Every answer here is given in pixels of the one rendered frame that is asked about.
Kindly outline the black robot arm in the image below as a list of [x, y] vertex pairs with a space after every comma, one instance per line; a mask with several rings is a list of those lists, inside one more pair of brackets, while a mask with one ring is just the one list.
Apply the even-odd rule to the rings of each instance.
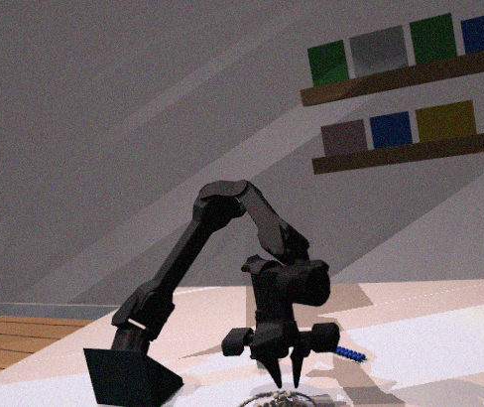
[[[241, 202], [239, 203], [237, 199]], [[201, 188], [193, 204], [192, 221], [152, 280], [138, 286], [112, 316], [117, 329], [111, 349], [142, 351], [157, 339], [175, 310], [173, 291], [210, 237], [232, 218], [250, 214], [258, 226], [264, 250], [278, 259], [265, 260], [258, 254], [247, 258], [242, 272], [251, 273], [256, 303], [281, 301], [319, 307], [330, 294], [328, 264], [309, 260], [309, 242], [278, 216], [261, 191], [246, 180], [216, 181]], [[257, 318], [259, 317], [259, 318]], [[141, 328], [129, 319], [145, 326]], [[287, 315], [266, 320], [256, 315], [252, 345], [260, 361], [284, 358], [289, 347], [300, 343], [295, 321]]]

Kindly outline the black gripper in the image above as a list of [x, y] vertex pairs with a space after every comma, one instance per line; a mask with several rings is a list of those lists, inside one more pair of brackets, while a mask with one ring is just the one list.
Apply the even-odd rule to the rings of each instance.
[[[287, 315], [293, 322], [295, 320], [293, 303], [281, 301], [271, 304], [256, 303], [256, 315], [262, 315], [266, 320], [274, 320], [277, 316]], [[250, 358], [258, 361], [259, 357], [252, 345], [254, 332], [252, 328], [234, 328], [221, 342], [222, 353], [224, 356], [238, 356], [244, 351], [245, 346], [251, 350]], [[340, 341], [340, 330], [336, 323], [313, 324], [311, 331], [300, 332], [300, 343], [292, 345], [290, 359], [292, 361], [293, 381], [295, 389], [298, 389], [303, 366], [303, 359], [308, 357], [310, 351], [315, 353], [335, 352]], [[268, 359], [260, 361], [273, 377], [278, 387], [282, 388], [282, 377], [279, 368], [279, 359]]]

